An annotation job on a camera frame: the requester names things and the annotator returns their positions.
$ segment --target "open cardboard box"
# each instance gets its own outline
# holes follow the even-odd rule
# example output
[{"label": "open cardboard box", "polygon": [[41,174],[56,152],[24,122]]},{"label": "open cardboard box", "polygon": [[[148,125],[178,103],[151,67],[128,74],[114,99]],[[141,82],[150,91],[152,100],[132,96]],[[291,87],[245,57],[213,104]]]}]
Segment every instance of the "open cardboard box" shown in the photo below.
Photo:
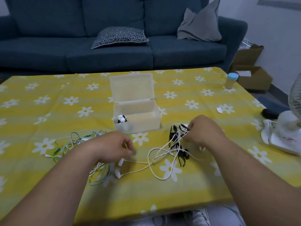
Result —
[{"label": "open cardboard box", "polygon": [[237,73],[237,70],[250,70],[251,77],[239,76],[237,82],[245,89],[268,90],[273,78],[261,67],[246,65],[231,65],[229,73]]},{"label": "open cardboard box", "polygon": [[253,44],[249,49],[238,50],[232,64],[254,66],[264,46]]},{"label": "open cardboard box", "polygon": [[[110,82],[116,130],[133,134],[160,128],[152,73],[111,76]],[[124,115],[127,122],[118,123],[119,115]]]}]

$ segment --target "sofa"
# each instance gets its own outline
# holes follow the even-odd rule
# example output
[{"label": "sofa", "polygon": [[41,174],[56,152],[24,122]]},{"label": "sofa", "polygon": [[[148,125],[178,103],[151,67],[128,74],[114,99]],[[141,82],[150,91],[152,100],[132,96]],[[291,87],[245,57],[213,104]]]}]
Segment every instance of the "sofa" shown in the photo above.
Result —
[{"label": "sofa", "polygon": [[[10,15],[0,17],[0,78],[213,66],[228,71],[247,23],[220,16],[220,42],[177,39],[186,8],[197,13],[208,2],[6,0]],[[142,29],[149,42],[91,49],[109,26]]]}]

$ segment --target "table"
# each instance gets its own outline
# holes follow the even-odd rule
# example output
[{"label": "table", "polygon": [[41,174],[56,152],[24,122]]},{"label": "table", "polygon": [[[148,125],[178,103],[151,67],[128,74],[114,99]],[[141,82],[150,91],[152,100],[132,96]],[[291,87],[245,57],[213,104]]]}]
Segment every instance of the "table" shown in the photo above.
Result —
[{"label": "table", "polygon": [[[147,161],[151,148],[166,144],[172,124],[188,124],[204,114],[261,163],[293,186],[301,187],[301,157],[263,143],[263,105],[237,83],[232,90],[224,89],[226,74],[220,68],[143,72],[153,74],[162,127],[133,135],[135,160]],[[53,151],[55,139],[83,129],[113,130],[109,76],[127,73],[14,76],[0,85],[1,218],[54,166],[41,154]],[[217,107],[224,112],[217,113]],[[75,222],[136,219],[231,199],[212,155],[206,150],[193,155],[202,161],[191,157],[185,167],[177,163],[166,181],[156,179],[146,169],[121,179],[112,175],[97,186],[87,185]],[[153,167],[154,172],[163,177],[172,159],[168,156],[161,160]],[[142,167],[124,162],[121,173]]]}]

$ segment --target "blue lid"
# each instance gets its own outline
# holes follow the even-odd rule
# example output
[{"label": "blue lid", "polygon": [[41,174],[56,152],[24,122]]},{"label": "blue lid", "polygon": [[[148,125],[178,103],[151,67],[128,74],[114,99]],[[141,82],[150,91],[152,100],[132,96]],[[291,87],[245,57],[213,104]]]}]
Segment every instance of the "blue lid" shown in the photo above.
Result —
[{"label": "blue lid", "polygon": [[236,73],[229,73],[227,78],[230,80],[236,81],[238,79],[238,77],[239,77],[239,75]]}]

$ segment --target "sofa armrest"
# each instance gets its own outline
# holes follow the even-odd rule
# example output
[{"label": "sofa armrest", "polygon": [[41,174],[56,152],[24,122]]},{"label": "sofa armrest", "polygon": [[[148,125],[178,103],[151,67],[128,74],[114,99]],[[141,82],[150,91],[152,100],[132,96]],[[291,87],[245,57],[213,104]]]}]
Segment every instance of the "sofa armrest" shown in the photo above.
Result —
[{"label": "sofa armrest", "polygon": [[227,46],[226,58],[222,67],[225,72],[229,70],[247,30],[248,24],[246,22],[219,16],[219,32],[222,35],[221,44]]},{"label": "sofa armrest", "polygon": [[0,40],[15,38],[19,36],[19,30],[13,17],[0,17]]}]

